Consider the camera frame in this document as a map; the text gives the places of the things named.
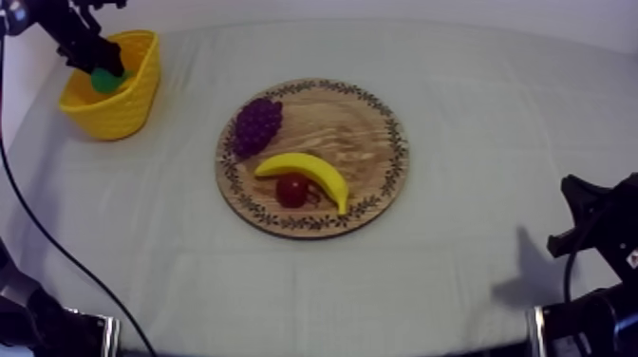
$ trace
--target round wooden tray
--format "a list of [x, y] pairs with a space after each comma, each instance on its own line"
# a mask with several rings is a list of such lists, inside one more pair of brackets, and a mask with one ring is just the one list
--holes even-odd
[[[221, 133], [216, 149], [216, 179], [231, 208], [255, 227], [293, 239], [342, 235], [367, 224], [401, 192], [408, 168], [408, 145], [399, 121], [379, 99], [357, 85], [302, 79], [276, 85], [255, 98], [283, 103], [284, 120], [259, 155], [237, 160], [233, 153], [236, 115]], [[276, 179], [256, 179], [257, 165], [277, 154], [305, 152], [333, 164], [350, 189], [348, 213], [322, 197], [286, 209], [277, 203]]]

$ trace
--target banana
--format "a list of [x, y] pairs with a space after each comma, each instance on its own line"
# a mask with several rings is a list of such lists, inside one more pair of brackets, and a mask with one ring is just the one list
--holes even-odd
[[303, 153], [275, 155], [262, 162], [255, 170], [257, 177], [299, 173], [315, 181], [337, 203], [339, 215], [347, 213], [348, 188], [344, 177], [325, 160]]

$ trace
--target table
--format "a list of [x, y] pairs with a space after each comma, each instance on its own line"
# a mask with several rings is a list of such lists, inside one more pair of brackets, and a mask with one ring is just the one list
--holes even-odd
[[[560, 179], [612, 186], [638, 165], [638, 65], [576, 43], [437, 23], [305, 21], [161, 36], [148, 124], [85, 137], [52, 74], [9, 155], [37, 214], [139, 318], [160, 351], [196, 356], [415, 356], [526, 336], [560, 299], [572, 226]], [[360, 85], [403, 122], [403, 193], [339, 239], [278, 239], [216, 188], [220, 130], [254, 93], [302, 77]], [[2, 237], [70, 307], [122, 314], [28, 223], [2, 178]], [[574, 291], [617, 282], [579, 256]], [[141, 348], [124, 322], [122, 342]]]

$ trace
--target woven plastic basket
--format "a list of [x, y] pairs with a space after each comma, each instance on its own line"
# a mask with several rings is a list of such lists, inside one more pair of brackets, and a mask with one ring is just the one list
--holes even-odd
[[89, 136], [106, 141], [125, 138], [144, 126], [161, 73], [155, 32], [127, 31], [108, 39], [122, 48], [122, 63], [131, 78], [104, 95], [93, 89], [89, 75], [76, 69], [60, 98], [63, 112]]

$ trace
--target red tomato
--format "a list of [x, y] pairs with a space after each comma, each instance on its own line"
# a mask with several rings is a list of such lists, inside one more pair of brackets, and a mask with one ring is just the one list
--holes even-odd
[[277, 201], [286, 208], [299, 208], [306, 203], [310, 180], [301, 174], [287, 174], [277, 180]]

